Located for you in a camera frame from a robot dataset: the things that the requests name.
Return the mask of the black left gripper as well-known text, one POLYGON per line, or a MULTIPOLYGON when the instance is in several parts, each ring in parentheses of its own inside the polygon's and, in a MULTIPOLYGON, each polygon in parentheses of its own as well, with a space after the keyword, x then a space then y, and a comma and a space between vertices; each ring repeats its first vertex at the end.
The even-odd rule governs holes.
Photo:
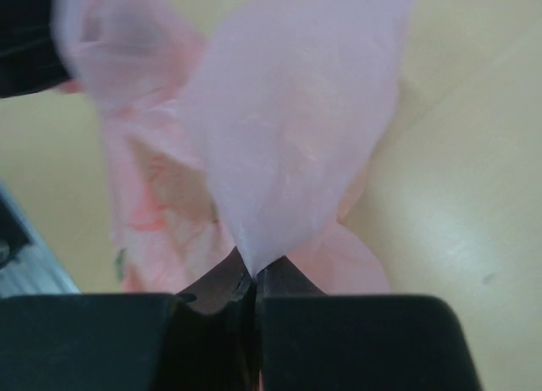
POLYGON ((53 0, 1 0, 1 97, 30 95, 70 80, 53 43, 53 0))

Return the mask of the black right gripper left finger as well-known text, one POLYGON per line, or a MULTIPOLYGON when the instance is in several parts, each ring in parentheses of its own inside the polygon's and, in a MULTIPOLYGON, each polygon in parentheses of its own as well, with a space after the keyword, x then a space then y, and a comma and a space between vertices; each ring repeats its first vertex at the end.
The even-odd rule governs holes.
POLYGON ((193 311, 214 315, 242 301, 253 281, 237 249, 177 296, 193 311))

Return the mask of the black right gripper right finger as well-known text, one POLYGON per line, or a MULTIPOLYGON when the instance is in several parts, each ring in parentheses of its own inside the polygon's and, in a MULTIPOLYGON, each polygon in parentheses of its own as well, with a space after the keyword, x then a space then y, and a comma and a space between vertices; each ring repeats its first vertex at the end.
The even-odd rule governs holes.
POLYGON ((257 275, 257 298, 275 296, 325 296, 325 293, 287 256, 282 256, 257 275))

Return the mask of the pink plastic bag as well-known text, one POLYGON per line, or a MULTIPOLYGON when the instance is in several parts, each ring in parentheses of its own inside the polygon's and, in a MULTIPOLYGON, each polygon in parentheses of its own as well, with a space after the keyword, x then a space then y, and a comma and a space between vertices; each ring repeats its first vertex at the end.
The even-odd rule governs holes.
POLYGON ((100 116, 117 274, 174 293, 238 250, 330 294, 390 286, 343 218, 395 114, 414 0, 253 0, 206 38, 166 0, 53 0, 100 116))

